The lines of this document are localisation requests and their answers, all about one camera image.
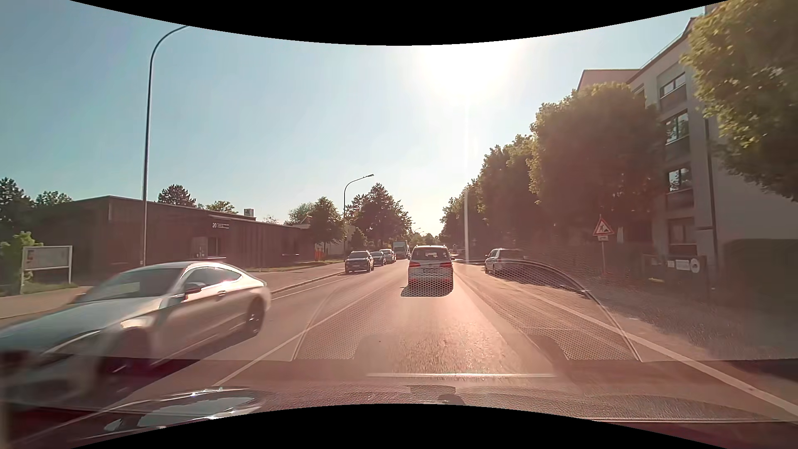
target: building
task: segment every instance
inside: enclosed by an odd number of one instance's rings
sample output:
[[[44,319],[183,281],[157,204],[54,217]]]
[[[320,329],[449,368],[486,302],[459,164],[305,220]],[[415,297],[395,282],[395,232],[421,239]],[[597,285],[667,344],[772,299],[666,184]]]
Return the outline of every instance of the building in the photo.
[[[90,280],[140,266],[141,200],[98,197],[39,211],[37,241],[73,246],[73,275]],[[241,268],[313,260],[307,231],[254,217],[148,202],[147,264],[216,259]]]
[[[705,14],[717,5],[707,6]],[[624,82],[644,95],[647,105],[656,105],[669,129],[662,166],[669,191],[654,205],[654,247],[662,255],[706,256],[714,275],[723,269],[730,242],[798,238],[798,205],[728,174],[719,160],[709,155],[708,141],[722,141],[717,120],[704,118],[702,104],[693,95],[693,72],[679,63],[689,49],[687,37],[693,20]],[[594,84],[594,79],[619,81],[627,73],[585,70],[579,88]]]

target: balcony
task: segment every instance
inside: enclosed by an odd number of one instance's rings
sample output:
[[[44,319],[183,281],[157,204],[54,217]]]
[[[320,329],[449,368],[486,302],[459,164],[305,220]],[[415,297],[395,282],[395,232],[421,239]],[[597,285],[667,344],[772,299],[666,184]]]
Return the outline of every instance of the balcony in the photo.
[[[684,136],[665,144],[665,160],[672,161],[690,154],[690,136]]]
[[[693,190],[683,189],[668,192],[665,195],[665,207],[668,210],[686,209],[693,207]]]
[[[659,110],[664,113],[684,104],[686,101],[687,85],[683,84],[659,99]]]

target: car tire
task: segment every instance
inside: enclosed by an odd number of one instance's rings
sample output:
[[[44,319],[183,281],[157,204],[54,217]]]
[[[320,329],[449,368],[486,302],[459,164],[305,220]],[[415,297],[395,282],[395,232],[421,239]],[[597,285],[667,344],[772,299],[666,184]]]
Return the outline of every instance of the car tire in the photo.
[[[247,309],[247,322],[243,325],[242,334],[246,337],[257,336],[263,329],[263,317],[265,315],[266,309],[263,305],[263,299],[257,298],[253,300]]]
[[[125,397],[135,389],[135,380],[150,366],[149,345],[143,332],[127,332],[100,360],[97,390],[112,399]]]

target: parked car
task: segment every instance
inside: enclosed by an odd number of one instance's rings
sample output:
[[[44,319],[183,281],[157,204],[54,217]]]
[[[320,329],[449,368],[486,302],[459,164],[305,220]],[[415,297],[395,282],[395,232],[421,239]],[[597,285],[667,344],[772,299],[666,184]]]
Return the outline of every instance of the parked car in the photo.
[[[385,265],[385,254],[383,254],[382,251],[372,251],[371,256],[374,258],[375,267],[381,267]]]
[[[344,271],[346,274],[351,272],[371,272],[374,270],[374,258],[368,251],[352,251],[344,260]]]
[[[485,255],[485,272],[500,274],[508,270],[517,271],[526,266],[523,263],[517,263],[524,260],[528,260],[528,258],[520,249],[496,248]]]
[[[381,249],[380,252],[385,255],[385,262],[388,264],[392,264],[393,262],[397,261],[397,254],[393,252],[392,249]]]

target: grass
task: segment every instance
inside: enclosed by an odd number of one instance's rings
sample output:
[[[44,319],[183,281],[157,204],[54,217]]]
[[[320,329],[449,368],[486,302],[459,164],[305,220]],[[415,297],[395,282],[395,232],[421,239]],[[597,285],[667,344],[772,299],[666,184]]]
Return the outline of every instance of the grass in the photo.
[[[75,283],[63,284],[38,284],[36,282],[25,282],[22,286],[22,294],[29,295],[30,293],[52,292],[53,290],[63,290],[64,288],[76,288],[80,285]]]
[[[343,259],[328,259],[320,260],[318,262],[302,262],[301,264],[289,265],[287,267],[270,267],[270,268],[247,268],[248,272],[289,272],[294,270],[301,270],[303,268],[321,267],[328,264],[337,264],[343,262]]]

